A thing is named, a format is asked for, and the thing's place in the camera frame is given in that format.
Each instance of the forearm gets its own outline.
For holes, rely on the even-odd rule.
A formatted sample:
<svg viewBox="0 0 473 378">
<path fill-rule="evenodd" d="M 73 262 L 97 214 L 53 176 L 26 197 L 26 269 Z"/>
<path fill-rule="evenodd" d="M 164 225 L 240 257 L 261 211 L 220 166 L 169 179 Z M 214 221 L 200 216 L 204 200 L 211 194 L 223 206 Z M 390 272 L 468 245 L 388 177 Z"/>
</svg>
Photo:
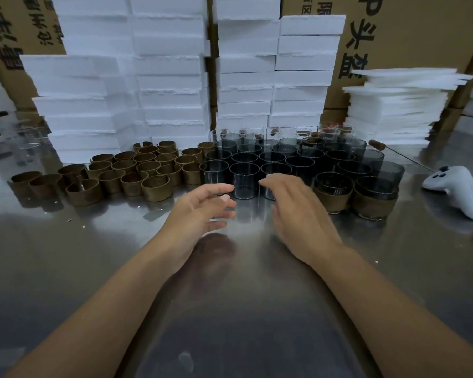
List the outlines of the forearm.
<svg viewBox="0 0 473 378">
<path fill-rule="evenodd" d="M 8 377 L 112 377 L 170 276 L 154 239 L 27 355 Z"/>
<path fill-rule="evenodd" d="M 358 328 L 385 377 L 473 377 L 473 347 L 354 250 L 312 266 Z"/>
</svg>

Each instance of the person's left hand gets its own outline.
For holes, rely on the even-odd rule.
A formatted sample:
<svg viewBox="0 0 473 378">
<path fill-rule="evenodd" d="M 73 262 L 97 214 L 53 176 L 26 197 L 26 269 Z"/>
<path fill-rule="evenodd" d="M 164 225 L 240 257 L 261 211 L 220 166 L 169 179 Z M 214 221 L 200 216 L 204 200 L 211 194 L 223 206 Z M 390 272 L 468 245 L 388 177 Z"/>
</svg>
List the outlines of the person's left hand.
<svg viewBox="0 0 473 378">
<path fill-rule="evenodd" d="M 176 273 L 189 258 L 193 248 L 207 232 L 226 227 L 224 221 L 211 219 L 233 219 L 237 203 L 227 194 L 233 191 L 231 184 L 203 184 L 180 197 L 165 224 L 151 240 L 154 247 L 169 253 L 172 273 Z"/>
</svg>

